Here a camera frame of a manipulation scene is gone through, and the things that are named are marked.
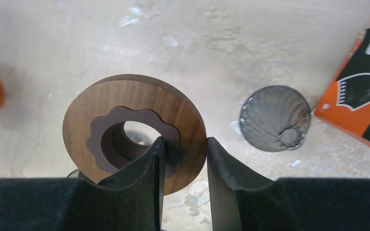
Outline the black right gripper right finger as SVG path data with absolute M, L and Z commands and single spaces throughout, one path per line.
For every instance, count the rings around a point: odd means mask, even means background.
M 370 179 L 268 179 L 207 140 L 215 231 L 370 231 Z

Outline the grey glass carafe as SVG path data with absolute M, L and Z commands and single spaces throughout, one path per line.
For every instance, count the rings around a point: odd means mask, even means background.
M 126 137 L 129 138 L 132 142 L 142 146 L 149 146 L 155 140 L 155 139 L 152 140 L 142 131 L 136 131 L 132 129 L 127 130 L 126 128 L 124 128 L 124 133 Z M 92 180 L 90 180 L 87 176 L 85 176 L 79 169 L 73 170 L 71 173 L 69 173 L 69 175 L 66 178 L 79 178 L 88 182 L 91 185 L 95 185 L 95 183 Z

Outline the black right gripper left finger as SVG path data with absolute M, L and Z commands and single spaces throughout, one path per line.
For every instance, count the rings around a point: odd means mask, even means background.
M 159 231 L 166 142 L 97 184 L 79 178 L 0 179 L 0 231 Z

